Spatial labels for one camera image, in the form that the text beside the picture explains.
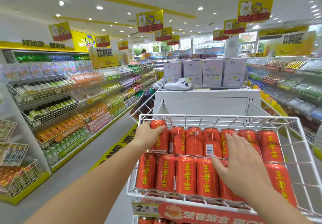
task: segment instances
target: person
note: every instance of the person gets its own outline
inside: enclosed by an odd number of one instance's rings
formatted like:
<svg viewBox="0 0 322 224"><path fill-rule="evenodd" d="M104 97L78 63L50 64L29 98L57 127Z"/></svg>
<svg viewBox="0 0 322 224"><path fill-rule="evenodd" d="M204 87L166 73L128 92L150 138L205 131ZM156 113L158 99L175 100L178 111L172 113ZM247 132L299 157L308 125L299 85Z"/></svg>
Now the person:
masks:
<svg viewBox="0 0 322 224"><path fill-rule="evenodd" d="M146 54L146 50L145 49L142 49L142 57L140 59L145 59L145 54Z"/></svg>
<svg viewBox="0 0 322 224"><path fill-rule="evenodd" d="M104 223L139 157L164 129L151 129L150 122L141 124L126 147L48 201L25 223ZM235 194L244 198L266 224L312 224L275 191L261 157L243 137L234 133L226 134L226 139L228 167L211 157L220 178Z"/></svg>

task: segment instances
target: yellow floor sticker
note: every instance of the yellow floor sticker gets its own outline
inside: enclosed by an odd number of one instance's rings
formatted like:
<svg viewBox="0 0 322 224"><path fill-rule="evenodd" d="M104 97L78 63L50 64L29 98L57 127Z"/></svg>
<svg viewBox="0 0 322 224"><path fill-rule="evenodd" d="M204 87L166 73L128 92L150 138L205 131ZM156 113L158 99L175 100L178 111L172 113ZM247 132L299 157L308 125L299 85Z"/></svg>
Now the yellow floor sticker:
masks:
<svg viewBox="0 0 322 224"><path fill-rule="evenodd" d="M123 147L125 147L127 144L129 144L135 135L135 132L137 130L138 125L135 124L131 130L125 134L125 136L116 144L114 144L100 159L99 161L97 161L95 163L95 165L93 165L93 167L91 169L94 169L95 167L97 167L98 165L100 165L101 163L103 163L104 161L106 161L109 157L111 157L113 154L115 154L117 151L119 151L120 149L122 149Z"/></svg>

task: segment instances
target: white ceiling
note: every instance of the white ceiling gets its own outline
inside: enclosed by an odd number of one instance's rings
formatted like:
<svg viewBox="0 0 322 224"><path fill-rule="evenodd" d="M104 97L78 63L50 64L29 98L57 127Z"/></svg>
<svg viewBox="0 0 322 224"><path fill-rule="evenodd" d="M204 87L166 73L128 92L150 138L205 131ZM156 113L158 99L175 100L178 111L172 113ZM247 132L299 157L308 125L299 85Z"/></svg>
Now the white ceiling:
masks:
<svg viewBox="0 0 322 224"><path fill-rule="evenodd" d="M144 8L132 7L128 5L118 4L114 2L106 2L100 0L63 0L64 6L59 5L59 0L0 0L0 12L5 12L11 15L20 15L26 18L32 18L36 21L43 23L57 22L53 16L59 13L63 17L88 19L92 18L97 21L115 22L132 24L128 20L136 19L136 14L149 11ZM182 34L182 31L175 32L182 37L190 36L189 31L198 33L200 35L209 32L210 35L216 27L223 29L223 22L226 17L229 19L237 18L237 8L239 0L131 0L139 3L149 4L157 6L160 9L169 9L197 16L196 18L184 18L177 15L164 14L164 26L172 27L174 30L182 29L186 31L186 34ZM322 12L322 0L274 0L272 15L273 17L259 25L262 28L270 28L276 26L282 26L285 21L290 21L289 24L304 23L304 22L322 22L322 18L313 20L313 13L310 7L317 4L317 8ZM104 9L98 10L96 6L100 5ZM197 8L203 6L203 10L198 11ZM215 23L214 25L206 27L209 23ZM129 28L128 26L117 26L113 24L112 27L108 24L97 23L85 23L80 21L70 21L71 29L82 31L94 35L109 34L123 40L133 41L134 37L139 38L143 36L145 42L151 42L154 40L154 34L137 34L131 38L127 36L137 31L136 27Z"/></svg>

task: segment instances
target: store aisle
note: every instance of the store aisle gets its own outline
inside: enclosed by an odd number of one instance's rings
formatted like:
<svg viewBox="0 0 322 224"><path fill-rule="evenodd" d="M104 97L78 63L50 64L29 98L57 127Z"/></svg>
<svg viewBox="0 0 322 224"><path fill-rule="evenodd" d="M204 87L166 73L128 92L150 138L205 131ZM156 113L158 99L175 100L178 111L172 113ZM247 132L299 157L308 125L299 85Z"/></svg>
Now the store aisle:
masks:
<svg viewBox="0 0 322 224"><path fill-rule="evenodd" d="M58 169L47 181L40 185L18 205L11 206L0 202L1 223L23 223L49 199L85 174L110 147L117 143L133 127L134 124L134 120L130 119L130 114L127 112L70 161ZM131 207L130 204L130 198L125 196L124 188L115 203L115 206L113 206L106 223L112 223L111 220L113 220L114 223L132 223L132 211L127 213L128 216L123 216L121 222L116 221L117 217L124 215L124 213L122 215L120 213L121 208L129 208Z"/></svg>

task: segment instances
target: hand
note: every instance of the hand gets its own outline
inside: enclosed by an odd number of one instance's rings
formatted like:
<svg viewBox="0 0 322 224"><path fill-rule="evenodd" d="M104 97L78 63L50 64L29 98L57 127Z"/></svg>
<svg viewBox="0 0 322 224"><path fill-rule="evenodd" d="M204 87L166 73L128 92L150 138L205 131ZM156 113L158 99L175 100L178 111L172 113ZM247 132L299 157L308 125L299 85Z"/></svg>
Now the hand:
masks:
<svg viewBox="0 0 322 224"><path fill-rule="evenodd" d="M273 190L270 178L258 152L243 137L226 134L229 159L225 168L220 160L212 155L212 164L219 177L233 193L246 201L263 191Z"/></svg>
<svg viewBox="0 0 322 224"><path fill-rule="evenodd" d="M165 128L165 126L160 126L156 129L151 129L150 122L144 122L137 128L133 141L145 151L156 143L158 136Z"/></svg>

